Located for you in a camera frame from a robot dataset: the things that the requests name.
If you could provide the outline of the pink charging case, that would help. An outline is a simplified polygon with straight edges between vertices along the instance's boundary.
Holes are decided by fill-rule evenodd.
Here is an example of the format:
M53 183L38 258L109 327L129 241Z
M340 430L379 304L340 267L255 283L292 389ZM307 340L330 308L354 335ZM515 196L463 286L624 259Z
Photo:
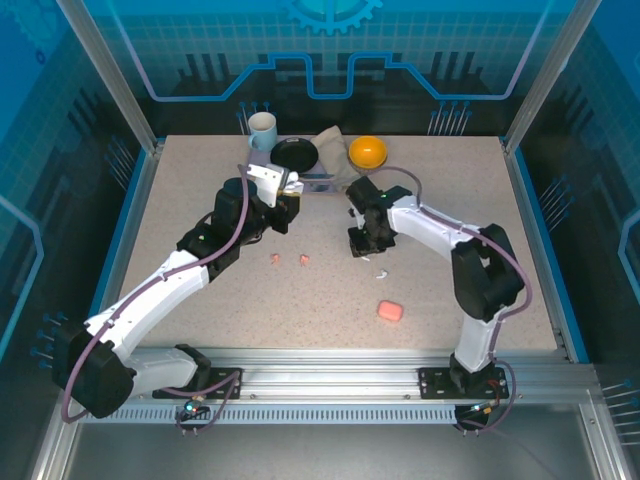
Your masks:
M404 307L393 301L382 300L378 304L377 315L385 321L397 323L403 318Z

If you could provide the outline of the lavender tray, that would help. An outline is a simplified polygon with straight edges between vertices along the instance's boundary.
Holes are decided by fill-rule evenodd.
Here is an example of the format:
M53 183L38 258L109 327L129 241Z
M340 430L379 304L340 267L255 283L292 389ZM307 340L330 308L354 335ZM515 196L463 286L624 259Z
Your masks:
M281 140L284 140L284 139L287 139L287 138L291 138L291 137L297 137L297 136L278 137L277 138L277 143L280 142ZM271 153L271 151L262 152L262 151L258 151L258 150L254 150L254 149L250 148L250 153L249 153L249 157L248 157L247 162L248 163L252 163L252 164L257 164L257 165L271 164L270 163L270 153ZM321 165L321 163L319 162L319 159L318 159L318 162L316 163L316 165L310 171L305 172L305 173L326 173L326 171L322 167L322 165ZM312 181L301 180L301 181L304 183L304 192L305 193L334 193L336 191L336 189L333 187L333 185L331 183L331 180L321 180L321 181L318 181L318 180L312 180Z

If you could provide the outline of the black plate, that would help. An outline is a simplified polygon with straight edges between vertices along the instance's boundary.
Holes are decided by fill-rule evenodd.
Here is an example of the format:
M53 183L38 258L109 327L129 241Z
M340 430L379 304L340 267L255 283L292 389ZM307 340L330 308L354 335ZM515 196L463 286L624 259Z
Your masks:
M305 173L318 162L316 146L307 139L291 137L278 142L270 153L270 163L290 171Z

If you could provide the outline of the grey folded cloth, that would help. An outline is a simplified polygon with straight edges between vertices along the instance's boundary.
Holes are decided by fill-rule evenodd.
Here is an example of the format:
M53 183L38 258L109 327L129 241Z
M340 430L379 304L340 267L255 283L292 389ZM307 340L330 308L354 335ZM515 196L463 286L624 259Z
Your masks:
M311 143L318 150L319 162L336 190L346 190L360 177L349 159L347 144L337 125L314 136Z

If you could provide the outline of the light blue mug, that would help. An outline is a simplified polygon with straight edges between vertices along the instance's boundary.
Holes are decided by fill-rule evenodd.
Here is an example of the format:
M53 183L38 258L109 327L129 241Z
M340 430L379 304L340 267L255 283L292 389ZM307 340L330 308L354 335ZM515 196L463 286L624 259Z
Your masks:
M277 143L277 120L270 112L257 112L248 119L251 149L268 152Z

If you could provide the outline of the orange bowl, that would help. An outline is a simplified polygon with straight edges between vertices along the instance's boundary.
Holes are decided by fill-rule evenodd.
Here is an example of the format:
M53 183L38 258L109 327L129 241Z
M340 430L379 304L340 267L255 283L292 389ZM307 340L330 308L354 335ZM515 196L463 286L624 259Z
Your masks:
M378 137L360 136L349 145L348 156L357 169L371 171L386 163L388 148Z

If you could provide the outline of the blue table edge strip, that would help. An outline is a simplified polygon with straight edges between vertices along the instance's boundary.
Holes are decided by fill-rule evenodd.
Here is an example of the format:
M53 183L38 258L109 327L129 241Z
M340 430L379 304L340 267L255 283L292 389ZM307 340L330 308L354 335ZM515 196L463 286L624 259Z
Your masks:
M89 318L119 299L156 167L157 159L141 151L89 307Z
M559 332L568 360L588 364L590 358L520 148L506 154L505 161L551 325Z

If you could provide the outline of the power connector with green LED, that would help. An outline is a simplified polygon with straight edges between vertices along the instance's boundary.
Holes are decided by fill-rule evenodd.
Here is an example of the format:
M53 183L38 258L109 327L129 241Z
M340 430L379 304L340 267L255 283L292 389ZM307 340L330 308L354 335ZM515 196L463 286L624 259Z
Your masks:
M193 396L183 406L178 415L181 422L205 418L210 413L210 408L204 403L204 396Z
M487 399L476 405L473 405L466 412L469 417L488 417L501 404L499 398Z

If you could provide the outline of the aluminium mounting rail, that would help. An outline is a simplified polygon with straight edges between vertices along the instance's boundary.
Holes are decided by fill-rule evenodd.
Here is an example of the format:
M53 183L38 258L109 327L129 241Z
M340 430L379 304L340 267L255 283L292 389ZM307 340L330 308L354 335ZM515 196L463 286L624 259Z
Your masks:
M239 367L239 401L283 404L417 404L417 371L447 367L443 349L199 349L214 366ZM517 406L600 402L595 368L569 362L557 351L506 351L516 381Z

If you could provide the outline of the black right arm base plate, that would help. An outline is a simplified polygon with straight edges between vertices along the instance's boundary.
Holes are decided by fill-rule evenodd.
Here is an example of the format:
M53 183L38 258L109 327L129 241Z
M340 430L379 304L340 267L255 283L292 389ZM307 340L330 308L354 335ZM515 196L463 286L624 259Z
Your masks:
M492 365L472 374L449 367L420 368L418 387L423 400L506 400L510 397L505 370Z

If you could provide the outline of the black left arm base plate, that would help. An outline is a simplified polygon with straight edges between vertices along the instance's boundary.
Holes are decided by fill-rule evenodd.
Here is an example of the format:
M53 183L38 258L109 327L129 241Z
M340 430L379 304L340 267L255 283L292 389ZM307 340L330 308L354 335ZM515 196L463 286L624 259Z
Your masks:
M244 370L239 367L212 367L207 377L200 375L204 384L197 387L191 381L185 387L167 387L152 392L154 399L186 399L203 397L207 400L223 400L229 395L231 400L239 400L243 385Z

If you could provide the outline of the aluminium frame post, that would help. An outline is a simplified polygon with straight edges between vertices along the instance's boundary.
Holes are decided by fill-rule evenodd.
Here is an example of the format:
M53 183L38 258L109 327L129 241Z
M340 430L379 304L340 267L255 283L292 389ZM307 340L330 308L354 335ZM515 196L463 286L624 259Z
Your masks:
M55 0L142 149L155 156L158 140L104 37L82 0Z
M560 74L566 68L600 3L601 0L575 0L573 9L507 131L503 141L503 150L507 156L515 154Z

